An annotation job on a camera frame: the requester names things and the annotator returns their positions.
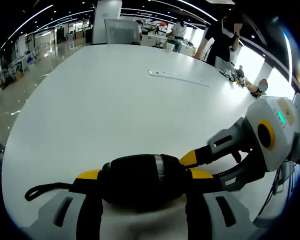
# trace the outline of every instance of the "black cable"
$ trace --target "black cable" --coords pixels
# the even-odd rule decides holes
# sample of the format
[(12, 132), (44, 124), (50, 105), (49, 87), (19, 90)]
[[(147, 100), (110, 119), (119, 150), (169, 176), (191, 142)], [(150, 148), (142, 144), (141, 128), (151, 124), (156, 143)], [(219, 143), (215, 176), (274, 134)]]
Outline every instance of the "black cable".
[(33, 199), (36, 199), (40, 195), (49, 192), (54, 189), (69, 189), (72, 186), (70, 183), (62, 183), (62, 182), (56, 182), (56, 183), (50, 183), (50, 184), (44, 184), (35, 186), (33, 188), (30, 188), (24, 195), (24, 198), (30, 202)]
[(275, 187), (276, 187), (277, 183), (279, 182), (279, 175), (280, 175), (280, 172), (281, 172), (281, 165), (280, 165), (280, 167), (276, 171), (277, 178), (273, 181), (272, 187), (270, 189), (270, 192), (269, 192), (268, 196), (266, 197), (266, 200), (265, 200), (265, 202), (264, 202), (261, 210), (259, 211), (258, 216), (260, 216), (260, 214), (263, 212), (263, 210), (265, 209), (265, 207), (267, 206), (267, 204), (270, 202), (272, 196), (274, 195)]

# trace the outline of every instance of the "yellow ring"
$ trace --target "yellow ring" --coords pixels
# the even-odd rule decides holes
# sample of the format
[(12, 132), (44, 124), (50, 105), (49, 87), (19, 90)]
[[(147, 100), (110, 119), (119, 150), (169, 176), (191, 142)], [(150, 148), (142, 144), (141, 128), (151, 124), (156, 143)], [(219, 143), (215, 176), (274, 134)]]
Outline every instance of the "yellow ring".
[(265, 149), (271, 150), (274, 148), (275, 146), (275, 142), (276, 142), (276, 136), (275, 136), (275, 131), (273, 130), (271, 124), (267, 121), (267, 120), (260, 120), (258, 123), (258, 127), (263, 124), (265, 125), (266, 129), (268, 129), (269, 134), (270, 134), (270, 146), (269, 147), (265, 147)]

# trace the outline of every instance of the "white shirt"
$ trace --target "white shirt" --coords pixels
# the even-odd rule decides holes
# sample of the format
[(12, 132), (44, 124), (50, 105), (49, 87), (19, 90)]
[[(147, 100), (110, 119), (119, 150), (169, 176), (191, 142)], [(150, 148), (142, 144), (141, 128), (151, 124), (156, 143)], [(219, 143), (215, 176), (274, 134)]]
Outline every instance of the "white shirt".
[(186, 32), (187, 32), (186, 26), (182, 27), (180, 23), (173, 25), (171, 30), (174, 31), (173, 35), (175, 37), (182, 37), (182, 38), (186, 35)]

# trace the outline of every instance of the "window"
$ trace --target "window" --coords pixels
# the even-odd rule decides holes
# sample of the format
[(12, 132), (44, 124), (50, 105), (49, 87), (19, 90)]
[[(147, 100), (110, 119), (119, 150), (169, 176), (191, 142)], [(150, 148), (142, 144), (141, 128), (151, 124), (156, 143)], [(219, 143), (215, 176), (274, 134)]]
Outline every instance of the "window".
[(254, 83), (256, 80), (265, 59), (250, 48), (243, 46), (237, 57), (235, 69), (239, 69), (242, 65), (244, 76), (248, 78), (250, 83)]
[(202, 29), (196, 29), (193, 39), (192, 39), (192, 44), (193, 46), (195, 46), (196, 48), (199, 48), (202, 37), (204, 36), (205, 30)]
[(191, 33), (192, 33), (193, 28), (192, 27), (186, 27), (186, 33), (184, 35), (184, 39), (190, 40)]
[(276, 69), (273, 68), (269, 78), (267, 79), (268, 89), (265, 93), (268, 96), (274, 97), (286, 97), (291, 99), (295, 95), (295, 91), (292, 86), (289, 84), (287, 79)]

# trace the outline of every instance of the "cardboard box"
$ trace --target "cardboard box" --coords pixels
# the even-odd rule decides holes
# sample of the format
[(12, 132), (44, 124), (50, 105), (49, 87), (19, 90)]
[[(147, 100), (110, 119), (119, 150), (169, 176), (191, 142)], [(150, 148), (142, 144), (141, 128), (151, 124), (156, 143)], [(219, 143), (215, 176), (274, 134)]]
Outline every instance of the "cardboard box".
[(19, 71), (16, 75), (15, 75), (15, 80), (18, 82), (22, 79), (24, 75)]

